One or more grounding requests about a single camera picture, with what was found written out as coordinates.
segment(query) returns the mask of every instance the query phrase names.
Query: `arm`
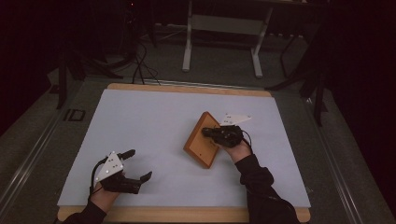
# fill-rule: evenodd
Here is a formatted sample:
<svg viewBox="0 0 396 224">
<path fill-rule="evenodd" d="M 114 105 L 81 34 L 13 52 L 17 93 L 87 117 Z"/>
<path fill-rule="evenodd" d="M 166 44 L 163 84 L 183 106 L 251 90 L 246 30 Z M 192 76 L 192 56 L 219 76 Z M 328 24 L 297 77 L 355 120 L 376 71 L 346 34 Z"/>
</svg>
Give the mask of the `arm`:
<svg viewBox="0 0 396 224">
<path fill-rule="evenodd" d="M 241 173 L 241 184 L 247 188 L 249 223 L 300 223 L 293 206 L 282 200 L 271 187 L 274 178 L 269 170 L 260 167 L 244 141 L 236 147 L 224 149 Z"/>
<path fill-rule="evenodd" d="M 102 189 L 100 183 L 95 186 L 93 192 L 84 210 L 68 217 L 64 224 L 100 224 L 103 222 L 120 194 Z"/>
</svg>

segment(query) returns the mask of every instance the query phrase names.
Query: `metal rail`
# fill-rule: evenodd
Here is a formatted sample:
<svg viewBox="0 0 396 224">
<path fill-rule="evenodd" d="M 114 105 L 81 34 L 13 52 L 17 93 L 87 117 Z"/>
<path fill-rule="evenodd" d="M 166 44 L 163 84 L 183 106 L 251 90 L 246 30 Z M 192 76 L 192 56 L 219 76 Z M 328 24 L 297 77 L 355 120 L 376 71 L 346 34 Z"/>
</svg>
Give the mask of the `metal rail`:
<svg viewBox="0 0 396 224">
<path fill-rule="evenodd" d="M 329 170 L 332 175 L 332 179 L 334 180 L 335 187 L 337 188 L 338 194 L 340 196 L 340 199 L 344 205 L 346 215 L 349 219 L 349 222 L 352 224 L 361 224 L 363 223 L 361 219 L 361 214 L 358 211 L 358 208 L 356 207 L 356 204 L 353 200 L 353 197 L 350 193 L 350 189 L 347 185 L 347 182 L 345 181 L 340 168 L 338 167 L 337 161 L 332 153 L 332 149 L 329 146 L 328 140 L 323 133 L 323 131 L 319 128 L 317 125 L 317 122 L 315 121 L 315 118 L 313 117 L 311 107 L 312 103 L 309 103 L 307 100 L 302 98 L 302 101 L 304 103 L 305 110 L 308 113 L 308 117 L 310 121 L 312 122 L 313 126 L 316 127 L 316 131 L 318 133 L 319 140 L 321 141 L 321 144 L 323 145 L 324 152 L 326 155 L 326 161 L 329 165 Z"/>
<path fill-rule="evenodd" d="M 64 106 L 53 113 L 51 120 L 47 124 L 43 133 L 37 139 L 29 155 L 25 158 L 23 163 L 15 172 L 14 176 L 12 176 L 10 182 L 6 187 L 6 190 L 0 197 L 0 223 L 2 223 L 6 218 L 9 209 L 11 208 L 12 204 L 14 204 L 19 193 L 21 192 L 21 189 L 29 178 L 29 175 L 32 173 L 35 165 L 41 158 L 48 142 L 50 141 L 50 138 L 52 137 L 55 128 L 57 127 L 59 121 L 62 120 L 62 118 L 64 117 L 66 108 L 70 106 L 72 100 L 74 99 L 79 88 L 81 87 L 81 84 L 82 83 L 80 81 L 73 82 Z"/>
</svg>

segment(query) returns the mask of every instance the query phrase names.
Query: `dark background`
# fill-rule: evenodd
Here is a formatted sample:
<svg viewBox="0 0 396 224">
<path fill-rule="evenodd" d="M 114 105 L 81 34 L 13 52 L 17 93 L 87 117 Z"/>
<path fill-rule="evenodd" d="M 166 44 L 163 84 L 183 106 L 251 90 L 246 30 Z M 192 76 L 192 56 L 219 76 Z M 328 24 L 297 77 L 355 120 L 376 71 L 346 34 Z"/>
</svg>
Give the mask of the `dark background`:
<svg viewBox="0 0 396 224">
<path fill-rule="evenodd" d="M 58 66 L 63 39 L 72 39 L 91 56 L 120 52 L 124 4 L 111 2 L 0 3 L 0 134 L 50 88 L 47 73 Z M 395 215 L 396 5 L 391 1 L 336 1 L 333 5 L 341 9 L 333 10 L 323 23 L 324 47 L 319 51 L 331 52 L 326 85 Z M 186 23 L 187 1 L 157 0 L 152 6 L 156 22 Z M 296 8 L 276 7 L 268 32 L 298 33 L 299 22 L 317 17 L 316 12 Z"/>
</svg>

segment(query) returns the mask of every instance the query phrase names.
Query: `white paper sheet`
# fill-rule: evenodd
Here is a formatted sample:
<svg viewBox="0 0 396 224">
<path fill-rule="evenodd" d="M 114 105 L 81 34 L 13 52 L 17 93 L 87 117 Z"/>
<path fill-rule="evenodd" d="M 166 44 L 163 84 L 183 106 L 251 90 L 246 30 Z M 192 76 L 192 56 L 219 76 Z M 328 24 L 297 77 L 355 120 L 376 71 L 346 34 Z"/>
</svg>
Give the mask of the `white paper sheet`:
<svg viewBox="0 0 396 224">
<path fill-rule="evenodd" d="M 240 174 L 225 151 L 204 169 L 183 150 L 205 111 L 217 120 L 228 112 L 253 117 L 239 126 L 273 174 L 274 188 L 294 206 L 310 207 L 274 98 L 115 90 L 102 95 L 58 205 L 85 205 L 94 165 L 111 151 L 135 149 L 123 162 L 125 176 L 152 171 L 152 177 L 138 195 L 122 194 L 115 205 L 246 206 Z"/>
</svg>

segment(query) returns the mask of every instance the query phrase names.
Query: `black sleeve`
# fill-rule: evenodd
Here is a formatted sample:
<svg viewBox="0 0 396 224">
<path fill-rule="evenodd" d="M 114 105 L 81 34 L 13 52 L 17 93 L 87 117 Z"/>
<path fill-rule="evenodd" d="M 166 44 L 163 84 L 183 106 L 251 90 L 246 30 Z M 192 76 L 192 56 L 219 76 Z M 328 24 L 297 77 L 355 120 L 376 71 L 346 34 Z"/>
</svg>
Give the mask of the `black sleeve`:
<svg viewBox="0 0 396 224">
<path fill-rule="evenodd" d="M 247 188 L 249 223 L 300 223 L 294 207 L 281 199 L 271 187 L 274 178 L 267 168 L 260 167 L 255 155 L 245 157 L 235 166 L 241 173 L 241 184 Z"/>
<path fill-rule="evenodd" d="M 63 224 L 100 224 L 105 219 L 106 213 L 96 204 L 88 200 L 87 206 L 81 213 L 68 217 Z"/>
</svg>

